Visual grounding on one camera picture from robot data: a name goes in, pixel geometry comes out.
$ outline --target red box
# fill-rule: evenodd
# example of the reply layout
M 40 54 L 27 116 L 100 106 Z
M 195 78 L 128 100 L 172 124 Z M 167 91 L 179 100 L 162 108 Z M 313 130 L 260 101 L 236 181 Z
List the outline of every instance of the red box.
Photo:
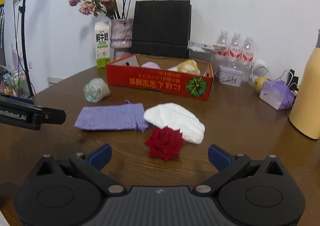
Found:
M 201 76 L 176 71 L 168 71 L 186 59 L 155 57 L 131 54 L 106 65 L 109 85 L 139 89 L 152 89 L 207 100 L 209 97 L 213 70 L 209 62 L 196 61 Z M 146 62 L 157 63 L 161 70 L 141 68 Z

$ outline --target black stand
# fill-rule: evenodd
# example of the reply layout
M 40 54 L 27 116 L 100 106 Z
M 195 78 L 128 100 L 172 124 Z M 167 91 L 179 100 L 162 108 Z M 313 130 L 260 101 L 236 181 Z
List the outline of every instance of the black stand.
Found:
M 25 11 L 26 11 L 26 0 L 22 0 L 22 6 L 19 6 L 19 11 L 21 13 L 21 45 L 22 45 L 22 57 L 23 57 L 23 64 L 24 64 L 24 72 L 26 74 L 26 80 L 28 83 L 28 88 L 30 92 L 30 96 L 33 96 L 33 90 L 31 87 L 31 81 L 29 76 L 29 69 L 28 69 L 28 62 L 27 62 L 27 55 L 26 55 L 26 41 L 24 36 L 24 20 L 25 20 Z

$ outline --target yellow fruit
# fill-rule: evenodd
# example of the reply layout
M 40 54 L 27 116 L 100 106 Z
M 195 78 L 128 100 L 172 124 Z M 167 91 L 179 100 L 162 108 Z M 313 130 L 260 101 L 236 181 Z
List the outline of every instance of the yellow fruit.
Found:
M 258 77 L 255 79 L 254 83 L 253 83 L 253 87 L 256 90 L 256 92 L 260 93 L 262 90 L 262 85 L 265 81 L 268 81 L 266 78 L 264 77 Z

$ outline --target purple pouch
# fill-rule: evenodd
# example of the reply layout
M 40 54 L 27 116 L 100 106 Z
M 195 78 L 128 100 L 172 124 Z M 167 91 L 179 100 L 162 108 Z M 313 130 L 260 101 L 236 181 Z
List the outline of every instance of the purple pouch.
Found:
M 260 92 L 260 99 L 276 110 L 291 108 L 294 103 L 294 94 L 282 80 L 266 81 Z
M 84 107 L 75 123 L 83 130 L 140 130 L 148 128 L 142 103 Z

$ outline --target brown tabletop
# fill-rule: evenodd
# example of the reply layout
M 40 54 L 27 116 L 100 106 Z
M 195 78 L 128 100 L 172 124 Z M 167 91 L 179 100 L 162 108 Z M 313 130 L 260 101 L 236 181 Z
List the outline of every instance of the brown tabletop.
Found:
M 150 90 L 111 86 L 111 96 L 100 103 L 84 98 L 83 86 L 92 78 L 105 79 L 105 69 L 95 67 L 40 92 L 35 104 L 65 110 L 63 125 L 44 124 L 40 131 L 0 124 L 0 210 L 11 226 L 20 225 L 13 198 L 43 154 L 56 159 L 76 152 L 88 153 L 103 143 L 112 146 L 113 156 L 103 172 L 128 189 L 132 185 L 190 185 L 212 176 L 207 150 L 217 144 L 226 151 L 245 153 L 252 159 L 275 154 L 284 163 L 306 198 L 299 226 L 320 225 L 320 145 L 300 134 L 288 121 L 289 111 L 276 111 L 261 101 L 252 87 L 231 87 L 214 82 L 208 101 L 163 94 Z M 182 105 L 205 125 L 200 145 L 186 144 L 182 162 L 148 158 L 143 144 L 151 134 L 136 131 L 85 132 L 74 128 L 84 106 L 143 103 L 145 109 L 159 103 Z

